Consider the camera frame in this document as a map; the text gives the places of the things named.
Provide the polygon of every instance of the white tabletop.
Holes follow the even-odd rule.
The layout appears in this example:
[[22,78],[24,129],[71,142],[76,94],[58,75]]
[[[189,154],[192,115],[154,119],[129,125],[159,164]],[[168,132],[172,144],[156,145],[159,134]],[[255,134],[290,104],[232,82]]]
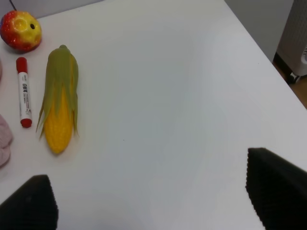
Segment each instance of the white tabletop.
[[[0,44],[0,114],[14,134],[0,202],[49,175],[59,230],[262,230],[247,149],[307,169],[307,113],[222,0],[105,0],[39,20],[28,59],[33,127]],[[79,134],[55,157],[35,133],[49,53],[79,64]]]

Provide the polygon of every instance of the red marker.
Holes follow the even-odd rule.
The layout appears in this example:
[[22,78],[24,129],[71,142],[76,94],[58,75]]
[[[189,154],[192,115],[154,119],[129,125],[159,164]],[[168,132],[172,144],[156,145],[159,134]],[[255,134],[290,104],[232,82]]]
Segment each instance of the red marker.
[[27,59],[24,57],[18,58],[16,60],[16,68],[19,85],[20,123],[24,128],[29,128],[32,125],[32,112],[30,107]]

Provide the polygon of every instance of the toy corn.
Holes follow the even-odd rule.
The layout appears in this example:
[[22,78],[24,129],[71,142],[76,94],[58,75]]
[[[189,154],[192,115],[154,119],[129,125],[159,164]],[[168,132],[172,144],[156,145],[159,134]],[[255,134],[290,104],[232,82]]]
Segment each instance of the toy corn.
[[72,126],[77,130],[78,119],[78,64],[65,45],[53,50],[46,69],[45,94],[39,119],[45,117],[41,137],[45,137],[50,149],[59,154],[66,149],[71,139]]

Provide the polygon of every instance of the floor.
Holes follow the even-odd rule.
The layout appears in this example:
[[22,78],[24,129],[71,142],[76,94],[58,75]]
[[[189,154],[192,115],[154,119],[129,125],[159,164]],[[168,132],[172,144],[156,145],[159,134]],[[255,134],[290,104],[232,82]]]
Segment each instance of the floor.
[[278,55],[275,55],[273,65],[280,73],[282,78],[288,83],[289,87],[293,90],[304,107],[307,109],[307,77],[302,77],[297,82],[295,82],[293,78],[290,77],[291,70]]

